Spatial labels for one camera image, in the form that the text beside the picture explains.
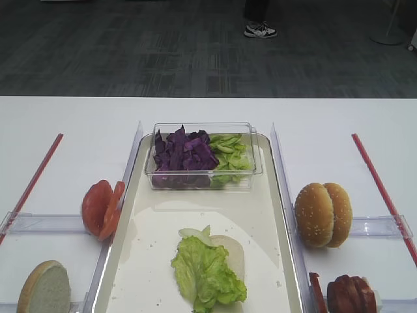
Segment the green lettuce leaf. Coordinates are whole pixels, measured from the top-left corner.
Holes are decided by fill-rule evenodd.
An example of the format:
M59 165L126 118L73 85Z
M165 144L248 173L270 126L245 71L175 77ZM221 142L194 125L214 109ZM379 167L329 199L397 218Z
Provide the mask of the green lettuce leaf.
M177 253L171 260L175 280L194 312L238 312L248 290L226 262L229 252L210 240L210 226L183 228Z

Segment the green lettuce pile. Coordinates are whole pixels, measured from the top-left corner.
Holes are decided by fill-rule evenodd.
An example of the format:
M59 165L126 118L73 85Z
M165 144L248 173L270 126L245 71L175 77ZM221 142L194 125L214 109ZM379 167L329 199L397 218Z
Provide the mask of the green lettuce pile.
M241 134L221 134L210 137L209 147L214 152L219 164L215 171L248 171L252 165L246 154L246 145L242 143ZM239 184L244 175L224 174L212 177L212 188L223 188L227 183Z

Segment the left tomato slice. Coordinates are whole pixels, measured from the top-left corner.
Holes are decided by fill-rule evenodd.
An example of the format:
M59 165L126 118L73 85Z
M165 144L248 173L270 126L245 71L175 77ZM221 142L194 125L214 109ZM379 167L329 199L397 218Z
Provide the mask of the left tomato slice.
M81 205L83 224L97 237L103 227L104 215L112 194L110 183L107 180L100 180L88 190L83 198Z

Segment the tomato slice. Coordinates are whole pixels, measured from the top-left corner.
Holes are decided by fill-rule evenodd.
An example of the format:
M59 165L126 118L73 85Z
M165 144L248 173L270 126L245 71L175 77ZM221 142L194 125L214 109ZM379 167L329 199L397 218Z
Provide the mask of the tomato slice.
M117 224L121 215L121 211L118 209L118 204L122 195L124 194L124 190L125 183L123 181L118 181L115 185L115 189L104 215L103 227L98 236L99 241L104 241L117 229Z
M81 205L83 224L97 237L103 227L104 215L112 194L110 183L107 180L100 180L88 190L83 198Z

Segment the right tomato slice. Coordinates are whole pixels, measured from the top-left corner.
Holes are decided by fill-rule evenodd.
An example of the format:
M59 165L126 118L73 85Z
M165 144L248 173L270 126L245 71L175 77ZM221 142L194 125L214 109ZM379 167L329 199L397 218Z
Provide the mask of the right tomato slice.
M118 204L122 195L124 194L124 190L125 183L123 181L118 181L115 185L115 189L104 215L103 227L98 236L99 241L104 241L117 229L117 224L121 215L121 211L118 209Z

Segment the thin red meat slice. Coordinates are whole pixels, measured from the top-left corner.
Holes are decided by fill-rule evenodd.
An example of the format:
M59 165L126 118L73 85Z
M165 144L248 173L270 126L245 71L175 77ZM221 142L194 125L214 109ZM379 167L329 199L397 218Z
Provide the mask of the thin red meat slice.
M313 294L316 300L317 309L319 313L327 313L326 303L319 283L319 275L314 272L309 272L309 281L313 288Z

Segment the brown meat patty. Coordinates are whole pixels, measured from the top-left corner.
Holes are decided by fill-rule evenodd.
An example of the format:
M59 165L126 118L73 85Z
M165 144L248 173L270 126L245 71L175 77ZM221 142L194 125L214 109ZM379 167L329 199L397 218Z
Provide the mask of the brown meat patty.
M365 313L377 313L377 303L373 290L369 286L365 278L359 276L353 276L355 288L360 298L360 305L362 312Z
M348 275L339 276L328 283L327 303L329 312L361 312L358 292Z

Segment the clear tomato pusher track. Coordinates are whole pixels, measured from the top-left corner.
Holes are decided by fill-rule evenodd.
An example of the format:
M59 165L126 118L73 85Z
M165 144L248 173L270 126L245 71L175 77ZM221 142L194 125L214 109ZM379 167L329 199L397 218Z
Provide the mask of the clear tomato pusher track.
M53 215L8 212L1 223L6 234L85 234L80 215Z

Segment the clear plastic vegetable container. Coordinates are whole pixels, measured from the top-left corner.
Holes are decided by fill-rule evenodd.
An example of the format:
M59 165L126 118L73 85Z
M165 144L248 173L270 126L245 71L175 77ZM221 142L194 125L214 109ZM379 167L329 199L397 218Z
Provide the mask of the clear plastic vegetable container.
M248 189L263 172L247 122L157 123L144 172L155 190Z

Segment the purple cabbage pile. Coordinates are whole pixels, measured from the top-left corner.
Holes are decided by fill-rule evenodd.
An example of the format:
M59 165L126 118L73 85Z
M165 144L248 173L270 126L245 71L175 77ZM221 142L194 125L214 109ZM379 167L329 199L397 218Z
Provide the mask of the purple cabbage pile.
M154 139L153 159L157 171L187 171L187 175L155 175L152 186L157 189L208 188L208 175L190 174L195 171L211 171L219 164L209 147L210 138L204 130L187 134L184 127L162 138L157 132Z

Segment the sesame bun top left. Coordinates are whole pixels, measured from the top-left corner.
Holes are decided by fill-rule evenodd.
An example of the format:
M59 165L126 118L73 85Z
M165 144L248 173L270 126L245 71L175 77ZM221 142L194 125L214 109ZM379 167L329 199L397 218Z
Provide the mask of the sesame bun top left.
M330 242L334 228L334 208L322 184L310 183L298 193L295 217L298 233L305 245L320 248Z

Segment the sesame bun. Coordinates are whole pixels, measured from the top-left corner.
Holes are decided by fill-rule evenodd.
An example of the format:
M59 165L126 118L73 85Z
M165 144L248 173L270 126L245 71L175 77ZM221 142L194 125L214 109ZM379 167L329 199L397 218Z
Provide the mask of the sesame bun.
M310 183L298 193L295 217L298 233L305 245L320 248L330 242L334 228L334 208L322 184Z
M330 242L330 248L341 246L349 236L352 224L352 208L349 195L345 189L336 183L325 183L323 185L332 200L334 209L334 227Z

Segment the person's white sneaker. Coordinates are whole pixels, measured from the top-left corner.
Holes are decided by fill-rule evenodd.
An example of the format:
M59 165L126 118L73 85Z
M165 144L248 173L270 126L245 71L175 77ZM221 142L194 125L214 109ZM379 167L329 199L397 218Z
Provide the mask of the person's white sneaker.
M245 26L244 36L247 38L274 38L278 33L275 29L269 27L266 22L248 22Z

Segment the metal serving tray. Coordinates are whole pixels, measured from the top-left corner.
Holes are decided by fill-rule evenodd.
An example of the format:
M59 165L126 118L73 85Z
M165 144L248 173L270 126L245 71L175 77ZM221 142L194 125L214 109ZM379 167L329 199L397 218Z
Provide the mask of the metal serving tray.
M210 228L244 251L247 299L230 312L302 312L270 141L258 137L263 172L247 190L153 190L139 144L135 168L108 252L95 312L191 312L171 266L183 228Z

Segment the sesame bun top right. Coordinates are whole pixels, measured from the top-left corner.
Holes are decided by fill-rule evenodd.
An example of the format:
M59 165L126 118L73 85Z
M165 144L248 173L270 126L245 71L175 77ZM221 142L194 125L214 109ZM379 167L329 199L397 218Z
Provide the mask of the sesame bun top right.
M323 185L332 200L334 209L334 227L330 242L330 248L341 246L349 236L352 224L352 208L349 195L345 189L336 183L325 183Z

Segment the left red strip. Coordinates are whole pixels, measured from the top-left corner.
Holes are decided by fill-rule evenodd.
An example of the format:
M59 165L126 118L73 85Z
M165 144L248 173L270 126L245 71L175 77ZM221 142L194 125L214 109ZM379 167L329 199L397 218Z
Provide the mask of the left red strip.
M6 237L6 231L11 227L12 223L15 221L15 219L18 217L18 214L20 213L23 205L25 204L26 200L28 199L30 193L32 192L34 186L36 185L38 179L42 175L45 167L48 165L48 162L50 161L51 157L53 156L54 152L56 151L57 147L59 146L64 134L58 133L55 140L53 141L52 145L48 149L48 152L46 153L45 157L42 159L42 162L38 166L36 172L32 176L30 182L26 186L25 190L23 191L23 194L20 196L17 204L13 208L13 210L9 211L2 223L1 223L1 243L3 242L4 238Z

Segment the red strip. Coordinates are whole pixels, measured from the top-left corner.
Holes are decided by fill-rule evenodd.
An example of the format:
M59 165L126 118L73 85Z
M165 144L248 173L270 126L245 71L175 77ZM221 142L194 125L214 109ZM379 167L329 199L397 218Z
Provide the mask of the red strip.
M58 133L55 140L53 141L52 145L48 149L48 152L46 153L45 157L42 159L42 162L38 166L36 172L32 176L30 182L26 186L25 190L23 191L23 194L20 196L17 204L13 208L13 210L9 211L2 223L1 223L1 243L3 242L4 238L6 237L6 231L11 227L12 223L15 221L15 219L18 217L18 214L20 213L23 205L25 204L26 200L28 199L30 193L32 192L34 186L36 185L38 179L42 175L45 167L48 165L48 162L50 161L51 157L53 156L54 152L56 151L57 147L59 146L64 134Z
M388 191L386 190L381 178L379 177L364 145L362 144L359 136L357 134L351 134L351 137L362 157L364 162L366 163L366 166L371 173L371 176L390 212L390 214L393 216L395 223L397 225L397 228L400 231L400 234L403 238L403 241L409 251L409 254L414 262L416 264L416 246L413 243L412 240L412 232L410 228L408 227L407 221L398 213L397 209L395 208L395 205L391 199L391 197L388 194Z

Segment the clear bun pusher track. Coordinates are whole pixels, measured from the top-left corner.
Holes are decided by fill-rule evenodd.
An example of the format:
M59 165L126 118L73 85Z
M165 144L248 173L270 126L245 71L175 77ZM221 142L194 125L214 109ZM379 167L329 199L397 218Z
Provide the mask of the clear bun pusher track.
M350 237L412 239L413 232L403 215L354 217Z

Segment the upright bun half left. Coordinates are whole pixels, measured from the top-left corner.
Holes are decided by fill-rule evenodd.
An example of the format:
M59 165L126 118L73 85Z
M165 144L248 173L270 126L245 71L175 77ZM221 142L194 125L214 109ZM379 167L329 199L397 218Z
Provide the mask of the upright bun half left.
M56 260L37 265L20 292L16 312L69 313L70 282L67 270Z

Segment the right red strip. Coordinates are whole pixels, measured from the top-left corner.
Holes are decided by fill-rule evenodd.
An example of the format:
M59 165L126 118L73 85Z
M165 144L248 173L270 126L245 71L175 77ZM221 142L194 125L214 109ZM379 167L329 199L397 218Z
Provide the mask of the right red strip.
M381 178L379 177L364 145L362 144L359 136L357 134L351 134L351 137L362 157L364 162L366 163L366 166L371 173L371 176L390 212L390 214L393 216L395 223L397 225L397 228L400 231L400 234L403 238L403 241L409 251L409 254L414 262L416 264L416 246L413 243L412 240L412 232L410 228L408 227L407 221L398 213L397 209L395 208L395 205L391 199L391 197L388 194L388 191L386 190Z

